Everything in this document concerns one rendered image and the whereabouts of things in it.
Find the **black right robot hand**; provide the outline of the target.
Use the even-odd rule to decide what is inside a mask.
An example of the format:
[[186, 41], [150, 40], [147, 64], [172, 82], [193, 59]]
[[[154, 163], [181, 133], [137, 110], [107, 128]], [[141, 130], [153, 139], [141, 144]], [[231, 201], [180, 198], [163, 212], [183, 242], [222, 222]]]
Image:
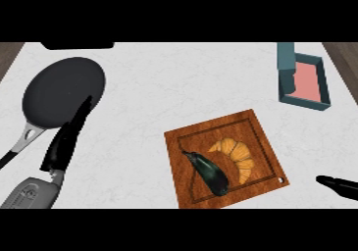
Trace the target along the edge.
[[339, 196], [358, 201], [358, 182], [332, 176], [317, 176], [317, 182], [329, 187]]

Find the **black appliance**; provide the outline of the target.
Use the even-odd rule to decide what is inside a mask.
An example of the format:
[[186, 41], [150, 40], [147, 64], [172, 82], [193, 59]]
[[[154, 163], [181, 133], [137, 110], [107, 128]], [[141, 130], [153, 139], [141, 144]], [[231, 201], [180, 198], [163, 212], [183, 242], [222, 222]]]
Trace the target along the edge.
[[42, 42], [48, 50], [110, 49], [115, 42]]

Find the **dark grey frying pan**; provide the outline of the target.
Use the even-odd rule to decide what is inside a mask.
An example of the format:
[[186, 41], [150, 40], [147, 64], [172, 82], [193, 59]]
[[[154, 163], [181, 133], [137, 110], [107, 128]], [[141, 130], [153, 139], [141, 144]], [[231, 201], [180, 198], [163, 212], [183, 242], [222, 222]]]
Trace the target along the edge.
[[63, 127], [92, 97], [95, 108], [104, 95], [107, 76], [101, 65], [73, 57], [52, 63], [33, 78], [23, 97], [26, 129], [13, 149], [0, 158], [0, 170], [48, 129]]

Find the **dark green eggplant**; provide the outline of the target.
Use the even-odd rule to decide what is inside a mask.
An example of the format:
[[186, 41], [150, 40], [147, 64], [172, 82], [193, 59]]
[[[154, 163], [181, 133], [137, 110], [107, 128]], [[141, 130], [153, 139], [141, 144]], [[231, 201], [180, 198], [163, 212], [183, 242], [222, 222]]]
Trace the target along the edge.
[[228, 193], [230, 181], [217, 164], [197, 152], [183, 151], [191, 165], [202, 176], [202, 179], [217, 196]]

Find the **brown wooden cutting board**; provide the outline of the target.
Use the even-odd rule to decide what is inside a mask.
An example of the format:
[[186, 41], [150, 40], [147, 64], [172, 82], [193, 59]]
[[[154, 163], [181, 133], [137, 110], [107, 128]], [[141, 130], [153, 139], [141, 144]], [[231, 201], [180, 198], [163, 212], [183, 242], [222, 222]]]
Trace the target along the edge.
[[[181, 208], [222, 208], [289, 185], [253, 109], [165, 133], [172, 174]], [[240, 169], [219, 151], [209, 152], [224, 138], [242, 141], [251, 149], [255, 166], [240, 183]], [[183, 151], [197, 152], [228, 178], [228, 193], [217, 196]]]

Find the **golden croissant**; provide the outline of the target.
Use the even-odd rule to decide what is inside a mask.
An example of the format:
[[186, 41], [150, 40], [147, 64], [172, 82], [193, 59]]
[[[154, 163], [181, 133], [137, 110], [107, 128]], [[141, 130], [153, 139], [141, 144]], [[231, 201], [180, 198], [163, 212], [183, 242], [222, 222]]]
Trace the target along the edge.
[[234, 138], [227, 137], [215, 142], [209, 148], [209, 152], [222, 152], [230, 157], [239, 168], [239, 182], [245, 184], [251, 178], [255, 161], [251, 155], [251, 149], [243, 141], [237, 141]]

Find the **teal box with pink inside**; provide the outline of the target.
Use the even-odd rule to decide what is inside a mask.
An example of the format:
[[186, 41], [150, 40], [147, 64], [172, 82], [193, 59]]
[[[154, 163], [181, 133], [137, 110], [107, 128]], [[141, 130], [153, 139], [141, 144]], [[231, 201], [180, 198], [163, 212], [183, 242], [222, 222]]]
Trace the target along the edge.
[[295, 51], [293, 42], [277, 43], [279, 101], [324, 111], [330, 107], [323, 58]]

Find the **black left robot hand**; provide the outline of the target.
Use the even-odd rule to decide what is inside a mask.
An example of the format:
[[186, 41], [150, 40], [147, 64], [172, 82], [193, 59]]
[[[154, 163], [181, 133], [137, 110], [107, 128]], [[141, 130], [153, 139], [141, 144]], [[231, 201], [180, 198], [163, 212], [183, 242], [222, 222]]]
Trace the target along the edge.
[[70, 122], [57, 132], [47, 149], [41, 170], [44, 172], [66, 171], [73, 157], [78, 137], [86, 118], [92, 111], [92, 97], [88, 97]]

